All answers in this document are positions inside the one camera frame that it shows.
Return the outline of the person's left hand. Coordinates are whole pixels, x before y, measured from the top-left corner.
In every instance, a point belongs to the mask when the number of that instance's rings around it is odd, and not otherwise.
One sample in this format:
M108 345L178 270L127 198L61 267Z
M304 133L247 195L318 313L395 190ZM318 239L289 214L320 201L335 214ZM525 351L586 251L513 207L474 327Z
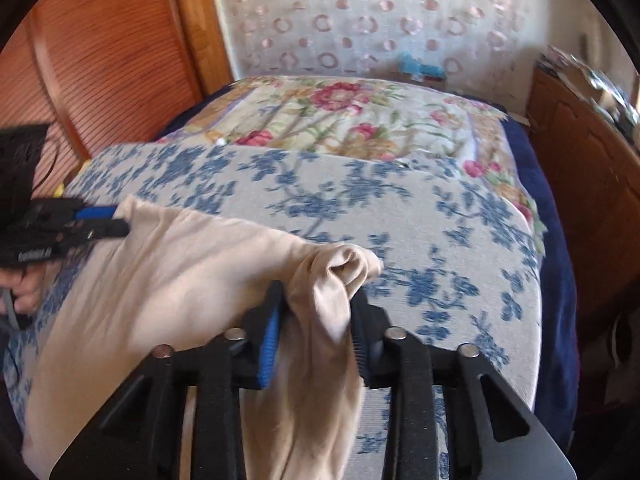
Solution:
M14 310L18 314L35 313L42 300L47 266L44 263L32 264L26 269L2 269L0 285L9 289L14 296Z

